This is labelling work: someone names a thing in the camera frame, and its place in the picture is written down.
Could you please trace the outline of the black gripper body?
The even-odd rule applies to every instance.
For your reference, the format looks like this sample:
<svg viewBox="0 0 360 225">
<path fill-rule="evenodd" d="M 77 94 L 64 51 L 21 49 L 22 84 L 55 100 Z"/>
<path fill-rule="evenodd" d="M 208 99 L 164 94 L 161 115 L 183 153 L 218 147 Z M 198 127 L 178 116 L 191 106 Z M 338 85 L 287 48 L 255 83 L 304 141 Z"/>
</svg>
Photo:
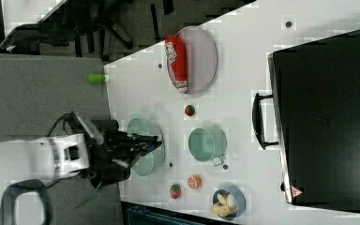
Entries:
<svg viewBox="0 0 360 225">
<path fill-rule="evenodd" d="M 71 113 L 71 130 L 83 134 L 89 168 L 83 173 L 94 188 L 129 179 L 144 152 L 144 136 L 119 130 L 116 120 L 86 120 Z"/>
</svg>

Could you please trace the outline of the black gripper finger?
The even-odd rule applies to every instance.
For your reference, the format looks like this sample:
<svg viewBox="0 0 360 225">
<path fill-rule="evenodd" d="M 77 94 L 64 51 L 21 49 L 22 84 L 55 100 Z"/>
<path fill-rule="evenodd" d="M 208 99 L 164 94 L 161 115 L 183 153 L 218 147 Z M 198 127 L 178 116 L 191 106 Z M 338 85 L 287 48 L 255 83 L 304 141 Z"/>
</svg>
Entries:
<svg viewBox="0 0 360 225">
<path fill-rule="evenodd" d="M 162 140 L 159 136 L 134 136 L 136 152 L 141 155 L 147 155 L 162 145 Z"/>
</svg>

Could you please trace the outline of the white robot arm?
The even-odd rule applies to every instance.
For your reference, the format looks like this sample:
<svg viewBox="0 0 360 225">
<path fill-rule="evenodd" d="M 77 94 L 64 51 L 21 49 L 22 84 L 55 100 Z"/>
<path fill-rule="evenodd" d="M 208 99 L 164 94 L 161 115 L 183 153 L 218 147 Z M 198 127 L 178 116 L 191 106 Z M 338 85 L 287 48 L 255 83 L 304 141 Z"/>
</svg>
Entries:
<svg viewBox="0 0 360 225">
<path fill-rule="evenodd" d="M 137 161 L 162 145 L 154 134 L 126 133 L 114 120 L 88 121 L 75 112 L 56 121 L 63 135 L 0 142 L 0 188 L 37 179 L 45 184 L 79 175 L 94 188 L 127 180 Z"/>
</svg>

